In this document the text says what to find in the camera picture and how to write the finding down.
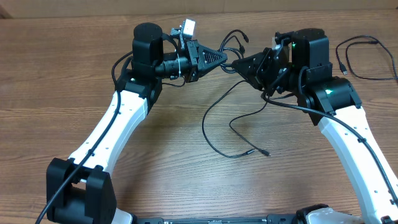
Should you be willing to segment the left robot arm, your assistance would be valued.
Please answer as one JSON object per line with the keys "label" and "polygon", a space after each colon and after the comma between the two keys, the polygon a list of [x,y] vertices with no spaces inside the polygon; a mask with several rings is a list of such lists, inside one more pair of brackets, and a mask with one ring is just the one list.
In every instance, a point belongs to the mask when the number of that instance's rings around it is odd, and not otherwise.
{"label": "left robot arm", "polygon": [[134,28],[132,49],[122,56],[120,76],[104,116],[68,159],[47,167],[47,203],[40,213],[54,223],[135,223],[135,215],[118,208],[112,173],[133,131],[157,101],[165,79],[195,82],[224,63],[225,53],[193,38],[187,19],[166,34],[150,22]]}

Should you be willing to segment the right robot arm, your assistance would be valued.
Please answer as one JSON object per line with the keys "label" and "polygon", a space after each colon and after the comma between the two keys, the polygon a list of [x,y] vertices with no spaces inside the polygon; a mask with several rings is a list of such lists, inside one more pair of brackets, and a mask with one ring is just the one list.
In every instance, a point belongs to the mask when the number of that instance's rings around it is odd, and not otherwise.
{"label": "right robot arm", "polygon": [[295,109],[319,127],[354,188],[360,217],[316,205],[299,210],[298,223],[396,223],[397,177],[371,132],[354,86],[333,75],[329,53],[322,29],[301,29],[276,33],[271,48],[235,60],[232,67],[262,91],[267,103],[272,103],[274,93],[296,96]]}

